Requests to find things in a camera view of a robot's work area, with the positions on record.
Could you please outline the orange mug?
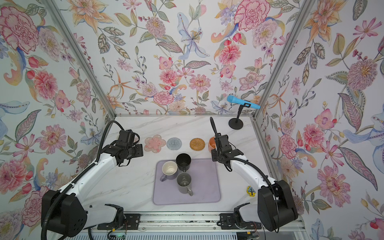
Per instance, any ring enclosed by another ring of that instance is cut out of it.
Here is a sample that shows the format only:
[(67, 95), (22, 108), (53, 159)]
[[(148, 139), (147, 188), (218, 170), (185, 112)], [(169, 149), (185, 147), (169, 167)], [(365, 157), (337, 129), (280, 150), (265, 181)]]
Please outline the orange mug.
[(215, 142), (215, 138), (214, 137), (210, 138), (210, 140), (208, 142), (208, 147), (209, 147), (209, 152), (210, 153), (212, 152), (212, 150), (216, 149), (216, 142)]

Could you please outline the pink flower coaster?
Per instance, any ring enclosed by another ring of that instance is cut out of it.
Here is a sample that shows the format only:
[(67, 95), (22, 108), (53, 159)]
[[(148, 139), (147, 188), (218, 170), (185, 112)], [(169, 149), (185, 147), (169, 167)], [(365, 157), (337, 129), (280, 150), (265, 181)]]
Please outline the pink flower coaster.
[(166, 144), (166, 141), (160, 135), (155, 135), (145, 139), (144, 150), (146, 152), (159, 153)]

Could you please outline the grey round patterned coaster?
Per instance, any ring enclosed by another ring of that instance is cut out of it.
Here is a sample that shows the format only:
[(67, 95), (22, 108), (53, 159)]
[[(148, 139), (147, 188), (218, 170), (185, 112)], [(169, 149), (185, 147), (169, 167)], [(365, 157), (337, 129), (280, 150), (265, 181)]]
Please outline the grey round patterned coaster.
[(170, 138), (167, 141), (167, 148), (171, 151), (179, 150), (182, 147), (182, 141), (179, 138)]

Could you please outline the grey mug cream interior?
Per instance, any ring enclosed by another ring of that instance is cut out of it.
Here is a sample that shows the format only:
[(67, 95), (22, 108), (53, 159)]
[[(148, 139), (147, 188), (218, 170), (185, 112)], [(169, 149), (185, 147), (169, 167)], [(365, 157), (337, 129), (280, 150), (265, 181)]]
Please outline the grey mug cream interior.
[(160, 177), (160, 181), (174, 180), (178, 176), (178, 165), (174, 161), (167, 161), (162, 166), (163, 175)]

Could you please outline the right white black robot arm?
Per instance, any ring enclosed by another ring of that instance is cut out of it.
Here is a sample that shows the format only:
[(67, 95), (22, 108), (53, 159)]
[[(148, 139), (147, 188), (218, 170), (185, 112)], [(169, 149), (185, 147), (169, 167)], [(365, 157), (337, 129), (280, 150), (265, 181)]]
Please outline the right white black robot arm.
[(299, 214), (287, 182), (268, 177), (238, 149), (233, 149), (227, 135), (215, 134), (216, 148), (212, 160), (223, 164), (227, 171), (241, 176), (257, 191), (257, 223), (268, 231), (278, 231), (298, 219)]

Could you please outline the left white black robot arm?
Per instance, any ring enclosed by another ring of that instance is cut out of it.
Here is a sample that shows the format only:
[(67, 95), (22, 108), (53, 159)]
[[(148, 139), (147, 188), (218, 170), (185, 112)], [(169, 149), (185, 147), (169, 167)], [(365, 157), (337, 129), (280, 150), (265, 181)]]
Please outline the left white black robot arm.
[(101, 146), (96, 159), (77, 177), (59, 190), (49, 190), (42, 198), (41, 239), (48, 232), (74, 237), (83, 229), (106, 224), (111, 228), (124, 225), (126, 217), (121, 206), (105, 203), (93, 207), (85, 203), (91, 190), (116, 167), (126, 167), (131, 159), (144, 155), (140, 136), (132, 130), (121, 130), (118, 139)]

